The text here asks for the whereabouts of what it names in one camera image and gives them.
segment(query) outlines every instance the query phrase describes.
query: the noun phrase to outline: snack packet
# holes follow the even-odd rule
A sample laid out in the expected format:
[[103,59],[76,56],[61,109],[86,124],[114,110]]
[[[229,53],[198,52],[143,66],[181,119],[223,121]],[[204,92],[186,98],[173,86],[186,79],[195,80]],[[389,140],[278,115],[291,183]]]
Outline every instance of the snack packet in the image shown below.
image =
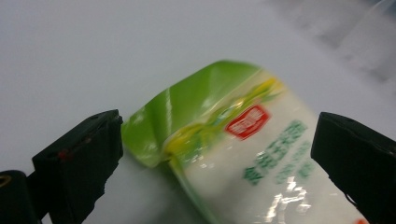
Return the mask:
[[317,120],[267,71],[221,61],[161,92],[121,133],[147,167],[168,161],[210,223],[365,223],[309,157]]

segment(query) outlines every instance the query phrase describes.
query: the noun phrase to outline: brand logo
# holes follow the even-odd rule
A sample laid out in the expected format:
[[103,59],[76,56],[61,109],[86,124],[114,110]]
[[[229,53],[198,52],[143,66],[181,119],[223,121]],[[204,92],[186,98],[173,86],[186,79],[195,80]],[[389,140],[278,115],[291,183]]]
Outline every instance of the brand logo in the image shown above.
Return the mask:
[[258,132],[270,118],[270,114],[261,106],[254,105],[233,119],[225,131],[245,140]]

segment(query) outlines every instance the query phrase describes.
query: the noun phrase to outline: plastic packaging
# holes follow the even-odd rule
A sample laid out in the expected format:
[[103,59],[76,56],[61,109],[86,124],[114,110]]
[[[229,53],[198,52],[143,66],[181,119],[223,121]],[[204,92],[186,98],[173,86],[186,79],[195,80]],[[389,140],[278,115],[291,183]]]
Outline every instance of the plastic packaging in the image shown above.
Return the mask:
[[148,167],[168,161],[210,223],[364,223],[309,157],[315,116],[260,67],[217,62],[122,125]]

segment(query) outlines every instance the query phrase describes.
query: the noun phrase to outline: green and white package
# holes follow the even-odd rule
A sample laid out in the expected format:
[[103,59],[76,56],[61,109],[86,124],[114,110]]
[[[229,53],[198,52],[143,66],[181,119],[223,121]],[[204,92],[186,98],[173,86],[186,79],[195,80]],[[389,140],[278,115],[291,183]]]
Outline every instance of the green and white package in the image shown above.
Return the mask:
[[161,92],[121,133],[143,164],[169,162],[210,223],[365,223],[309,156],[316,123],[267,71],[222,61]]

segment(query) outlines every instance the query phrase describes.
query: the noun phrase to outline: white table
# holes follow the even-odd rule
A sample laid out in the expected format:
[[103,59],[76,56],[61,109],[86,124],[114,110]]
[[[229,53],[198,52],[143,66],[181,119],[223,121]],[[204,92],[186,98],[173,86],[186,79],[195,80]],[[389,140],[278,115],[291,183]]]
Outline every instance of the white table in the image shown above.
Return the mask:
[[[217,60],[258,64],[316,113],[396,139],[396,104],[265,1],[3,1],[0,170],[31,158],[83,119],[127,120],[166,87]],[[204,223],[174,180],[125,153],[85,223]]]

